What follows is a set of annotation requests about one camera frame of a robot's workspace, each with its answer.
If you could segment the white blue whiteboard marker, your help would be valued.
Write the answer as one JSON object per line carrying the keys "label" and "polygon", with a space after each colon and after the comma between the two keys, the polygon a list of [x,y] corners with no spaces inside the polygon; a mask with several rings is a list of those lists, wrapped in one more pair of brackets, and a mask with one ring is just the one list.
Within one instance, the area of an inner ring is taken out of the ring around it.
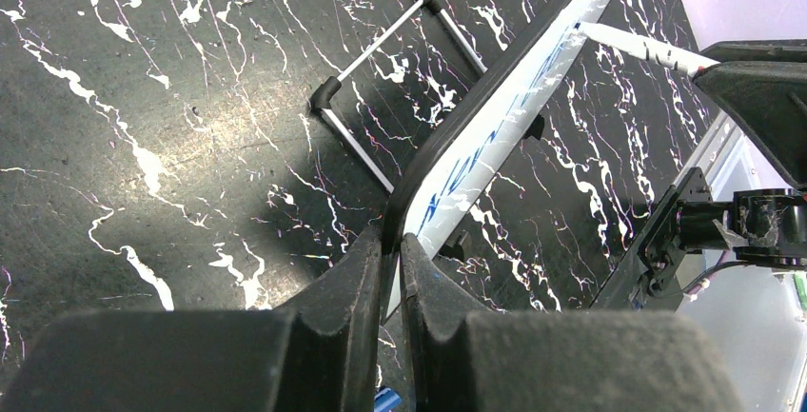
{"label": "white blue whiteboard marker", "polygon": [[579,22],[575,25],[575,29],[586,38],[602,45],[640,60],[655,62],[667,69],[685,73],[690,78],[694,78],[703,69],[719,64],[719,61],[698,53],[600,23]]}

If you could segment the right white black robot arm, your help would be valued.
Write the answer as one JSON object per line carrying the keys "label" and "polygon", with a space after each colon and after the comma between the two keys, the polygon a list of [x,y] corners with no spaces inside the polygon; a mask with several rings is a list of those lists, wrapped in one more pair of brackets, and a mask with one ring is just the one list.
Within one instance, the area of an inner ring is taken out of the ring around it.
{"label": "right white black robot arm", "polygon": [[718,42],[703,53],[693,82],[732,120],[786,183],[713,201],[703,171],[691,168],[671,187],[639,237],[640,277],[662,297],[683,257],[732,251],[735,265],[806,267],[806,42]]}

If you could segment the blue marker cap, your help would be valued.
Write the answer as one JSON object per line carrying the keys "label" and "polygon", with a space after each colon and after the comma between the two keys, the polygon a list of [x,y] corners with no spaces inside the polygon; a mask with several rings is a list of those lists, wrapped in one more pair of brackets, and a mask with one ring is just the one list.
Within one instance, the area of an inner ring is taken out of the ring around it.
{"label": "blue marker cap", "polygon": [[402,403],[401,396],[389,387],[380,388],[374,396],[374,412],[392,412]]}

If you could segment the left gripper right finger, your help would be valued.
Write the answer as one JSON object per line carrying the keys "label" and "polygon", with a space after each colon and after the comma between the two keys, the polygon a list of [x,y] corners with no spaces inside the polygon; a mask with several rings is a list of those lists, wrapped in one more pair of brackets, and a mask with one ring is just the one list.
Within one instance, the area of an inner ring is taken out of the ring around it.
{"label": "left gripper right finger", "polygon": [[739,411],[719,353],[666,311],[500,313],[401,243],[420,411]]}

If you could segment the white whiteboard black frame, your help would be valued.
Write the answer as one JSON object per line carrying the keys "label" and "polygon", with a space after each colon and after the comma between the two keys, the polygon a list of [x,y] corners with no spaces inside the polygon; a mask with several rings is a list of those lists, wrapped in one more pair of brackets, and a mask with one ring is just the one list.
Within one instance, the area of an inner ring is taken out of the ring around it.
{"label": "white whiteboard black frame", "polygon": [[413,234],[434,258],[479,199],[511,152],[533,126],[577,59],[582,22],[598,23],[611,0],[550,0],[455,109],[428,137],[401,181],[392,185],[336,117],[332,97],[344,80],[394,31],[435,0],[416,0],[345,70],[327,78],[310,97],[310,106],[326,117],[389,192],[381,234],[386,261],[380,320],[402,301],[401,247]]}

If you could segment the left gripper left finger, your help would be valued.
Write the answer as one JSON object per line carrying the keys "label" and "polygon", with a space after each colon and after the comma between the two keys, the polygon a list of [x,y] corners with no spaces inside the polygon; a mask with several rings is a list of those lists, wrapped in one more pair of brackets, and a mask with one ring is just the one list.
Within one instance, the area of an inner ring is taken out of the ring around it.
{"label": "left gripper left finger", "polygon": [[381,240],[271,310],[104,311],[42,332],[5,411],[369,411]]}

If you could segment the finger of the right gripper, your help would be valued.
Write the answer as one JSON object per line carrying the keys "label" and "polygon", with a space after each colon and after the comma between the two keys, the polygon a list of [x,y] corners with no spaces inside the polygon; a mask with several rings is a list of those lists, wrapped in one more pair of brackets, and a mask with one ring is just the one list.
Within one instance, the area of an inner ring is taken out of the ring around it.
{"label": "finger of the right gripper", "polygon": [[762,61],[805,63],[805,39],[721,41],[702,50],[704,57],[721,63]]}
{"label": "finger of the right gripper", "polygon": [[694,83],[740,127],[788,186],[806,188],[804,63],[718,63],[699,70]]}

